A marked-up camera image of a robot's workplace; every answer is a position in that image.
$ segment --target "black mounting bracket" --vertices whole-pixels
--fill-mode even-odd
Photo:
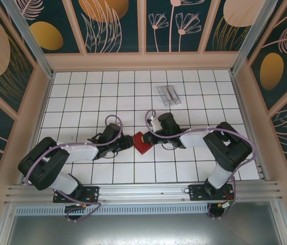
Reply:
[[[226,192],[232,199],[234,199],[233,186],[231,184],[225,184],[219,192],[214,196],[210,196],[204,190],[205,184],[189,185],[190,201],[226,201]]]
[[[81,195],[76,200],[86,203],[96,203],[99,197],[98,186],[84,186]],[[53,203],[74,203],[73,201],[65,198],[57,191],[54,191]]]

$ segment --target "red object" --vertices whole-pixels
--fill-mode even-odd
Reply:
[[[152,145],[144,143],[142,140],[142,136],[143,134],[141,132],[136,133],[133,136],[133,141],[134,141],[134,147],[143,155],[152,147]]]

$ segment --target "vent grille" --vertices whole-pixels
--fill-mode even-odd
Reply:
[[[94,207],[76,210],[70,215],[87,214]],[[104,205],[93,215],[127,215],[127,214],[181,214],[207,213],[207,204],[170,204],[170,205]],[[57,216],[65,215],[65,206],[26,206],[16,209],[16,216]]]

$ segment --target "grid tile floor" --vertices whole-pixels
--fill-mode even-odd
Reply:
[[[181,104],[165,108],[156,87],[167,84]],[[56,73],[38,141],[50,136],[83,142],[104,130],[110,114],[122,119],[124,134],[145,133],[144,115],[151,108],[157,116],[171,112],[181,128],[227,121],[247,136],[227,70],[93,71]],[[131,148],[114,159],[65,164],[62,171],[84,184],[169,183],[204,181],[215,165],[208,148],[166,151],[155,145],[144,155]],[[255,162],[242,167],[236,179],[258,180]]]

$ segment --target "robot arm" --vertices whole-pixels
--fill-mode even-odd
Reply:
[[[165,113],[159,116],[158,121],[162,127],[162,129],[156,131],[158,135],[172,136],[182,132],[187,132],[187,134],[175,138],[162,139],[149,131],[142,137],[144,143],[149,145],[172,143],[175,148],[182,149],[204,145],[207,146],[214,155],[217,164],[212,174],[206,179],[204,185],[205,192],[211,197],[221,190],[237,166],[252,152],[250,144],[226,132],[213,131],[209,133],[206,131],[201,133],[191,132],[189,129],[181,129],[171,113]],[[153,126],[156,125],[154,121],[149,123]],[[236,132],[227,122],[220,123],[217,128]]]
[[[120,127],[116,124],[106,126],[103,133],[97,134],[87,143],[103,144],[114,139],[120,132]],[[61,144],[50,137],[42,139],[19,163],[18,169],[27,175],[34,162],[48,149]],[[82,184],[71,174],[61,173],[65,163],[78,160],[97,160],[105,157],[108,152],[117,153],[129,149],[133,146],[133,139],[129,135],[121,134],[111,144],[105,146],[77,145],[58,148],[48,153],[33,169],[29,176],[31,183],[38,189],[44,190],[52,188],[62,191],[72,198],[77,199],[82,193]]]

